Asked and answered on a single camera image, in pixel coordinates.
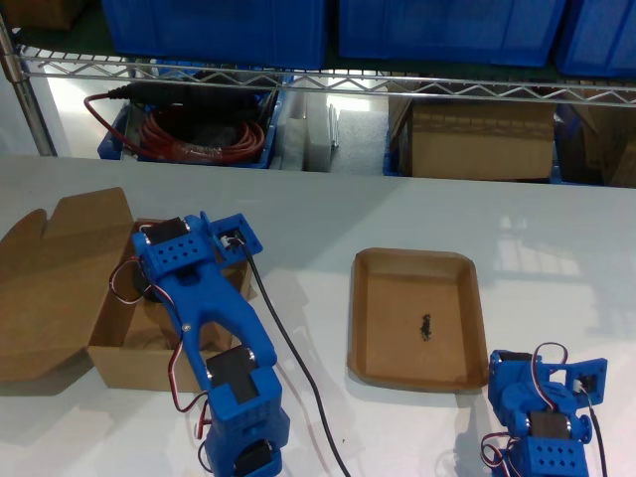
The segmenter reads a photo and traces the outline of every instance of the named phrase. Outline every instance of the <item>blue robotic arm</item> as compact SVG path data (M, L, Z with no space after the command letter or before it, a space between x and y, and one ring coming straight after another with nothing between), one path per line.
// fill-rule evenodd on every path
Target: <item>blue robotic arm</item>
M240 246L233 246L239 240ZM217 477L269 477L282 469L280 449L289 435L282 387L273 370L276 353L253 308L222 270L262 246L242 215L211 223L205 213L145 228L133 243L146 278L182 336L183 349L202 391L212 425L205 448ZM215 322L242 346L204 362L200 332Z
M492 466L493 475L587 477L583 444L592 439L592 422L576 412L603 402L607 360L549 365L537 356L539 386L555 409L534 384L532 362L532 354L495 351L491 355L488 400L511 439L500 449L504 463ZM564 384L550 381L556 371L565 371Z

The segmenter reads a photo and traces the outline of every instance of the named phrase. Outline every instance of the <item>white tabletop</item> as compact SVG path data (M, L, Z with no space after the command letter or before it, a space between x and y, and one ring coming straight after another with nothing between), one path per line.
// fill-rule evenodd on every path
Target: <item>white tabletop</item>
M633 474L636 191L4 157L0 234L63 196L113 186L135 217L245 214L264 245L256 261L265 285L353 476L488 475L479 442L501 430L485 390L392 391L348 373L351 265L372 246L471 258L489 353L559 341L571 362L607 358L597 413L609 472ZM291 435L282 475L339 476L304 376L261 298L251 303L284 370ZM92 370L57 396L0 397L0 475L204 475L195 419L169 394L109 390ZM586 453L599 476L595 443Z

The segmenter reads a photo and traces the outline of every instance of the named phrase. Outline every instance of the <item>chrome shelf rail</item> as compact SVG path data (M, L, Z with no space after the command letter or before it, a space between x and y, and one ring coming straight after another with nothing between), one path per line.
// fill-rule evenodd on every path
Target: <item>chrome shelf rail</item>
M516 102L636 106L636 83L568 79L555 82L517 79L453 79L379 71L243 70L214 66L158 65L132 60L19 49L30 78L75 78L173 83L206 87L296 90Z

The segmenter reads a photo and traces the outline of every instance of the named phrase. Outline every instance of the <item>metal pole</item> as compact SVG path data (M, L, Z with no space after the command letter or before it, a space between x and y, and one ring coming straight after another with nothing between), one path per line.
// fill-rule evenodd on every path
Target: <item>metal pole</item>
M20 57L16 54L11 41L11 32L2 11L0 11L0 64L2 64L5 77L16 91L18 102L22 107L24 117L27 119L38 152L41 156L57 156L56 146L51 139L51 134L49 134L38 99L29 77L24 74L23 68L26 68L26 65L22 65Z

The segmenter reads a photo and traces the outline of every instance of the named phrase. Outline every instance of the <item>cardboard tray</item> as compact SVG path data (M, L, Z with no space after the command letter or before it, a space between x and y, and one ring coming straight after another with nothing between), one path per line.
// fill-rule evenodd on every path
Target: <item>cardboard tray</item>
M59 374L69 386L94 364L111 388L169 391L168 362L178 338L166 309L147 300L125 305L108 290L110 273L133 253L131 235L147 223L133 221L123 191L110 189L63 198L50 219L45 211L33 212L5 235L0 241L0 383L48 383ZM224 273L247 297L249 266L239 263ZM120 275L117 290L134 296L131 273ZM204 360L232 345L233 336L223 327L203 327ZM185 356L177 363L176 378L181 392L199 389ZM16 394L21 389L62 390L26 386L15 388Z
M430 391L488 384L477 273L463 255L361 251L352 319L349 367L365 382Z

